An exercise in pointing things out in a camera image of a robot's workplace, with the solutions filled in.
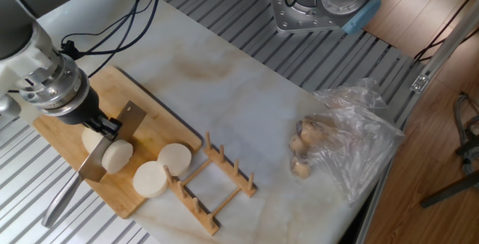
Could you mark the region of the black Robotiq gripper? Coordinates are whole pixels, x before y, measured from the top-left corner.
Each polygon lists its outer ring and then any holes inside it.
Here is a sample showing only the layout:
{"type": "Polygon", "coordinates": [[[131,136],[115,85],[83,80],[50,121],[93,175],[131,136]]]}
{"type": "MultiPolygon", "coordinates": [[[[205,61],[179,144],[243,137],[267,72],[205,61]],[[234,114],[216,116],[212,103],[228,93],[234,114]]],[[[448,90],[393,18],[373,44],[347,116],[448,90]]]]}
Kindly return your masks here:
{"type": "Polygon", "coordinates": [[[86,127],[97,131],[109,141],[114,141],[119,133],[122,123],[114,118],[104,115],[100,109],[100,98],[97,92],[90,88],[86,98],[72,112],[59,116],[59,120],[69,125],[84,124],[86,127]]]}

